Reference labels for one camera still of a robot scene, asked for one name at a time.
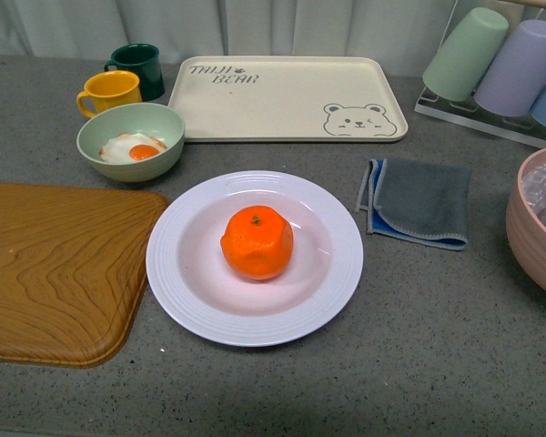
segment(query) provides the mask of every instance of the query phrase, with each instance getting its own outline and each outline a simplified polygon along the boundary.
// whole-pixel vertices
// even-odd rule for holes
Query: blue cloth
[[[356,211],[368,213],[367,233],[441,249],[468,244],[471,170],[409,159],[372,159]]]

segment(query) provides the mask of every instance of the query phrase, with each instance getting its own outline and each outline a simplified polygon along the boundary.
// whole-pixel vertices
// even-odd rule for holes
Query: dark green mug
[[[139,76],[142,100],[147,102],[164,94],[164,78],[160,68],[159,50],[151,44],[130,44],[119,47],[106,62],[105,70],[114,66]]]

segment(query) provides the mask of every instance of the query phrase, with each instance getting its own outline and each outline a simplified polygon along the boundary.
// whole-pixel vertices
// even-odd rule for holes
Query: white curtain
[[[108,59],[129,43],[191,56],[364,56],[420,76],[454,0],[0,0],[0,54]]]

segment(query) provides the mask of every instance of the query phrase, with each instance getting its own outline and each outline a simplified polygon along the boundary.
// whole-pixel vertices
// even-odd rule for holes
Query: speckled countertop
[[[359,286],[330,323],[291,343],[227,347],[176,324],[146,291],[131,334],[86,370],[0,362],[0,431],[65,436],[546,436],[546,293],[520,269],[505,208],[534,148],[414,112],[419,78],[389,77],[409,122],[394,144],[186,144],[134,185],[78,155],[75,97],[100,62],[0,56],[0,181],[136,188],[168,200],[209,178],[267,169],[306,178],[352,213]],[[163,66],[167,103],[177,66]],[[364,233],[367,161],[472,168],[470,244],[451,252]]]

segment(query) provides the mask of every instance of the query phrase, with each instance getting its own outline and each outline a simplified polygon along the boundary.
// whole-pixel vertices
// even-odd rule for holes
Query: light green bowl
[[[101,147],[119,134],[142,133],[162,141],[167,150],[154,157],[129,164],[110,164],[99,156]],[[87,162],[101,174],[121,182],[141,182],[156,178],[180,158],[185,125],[171,107],[157,103],[132,103],[112,107],[87,121],[76,136],[76,146]]]

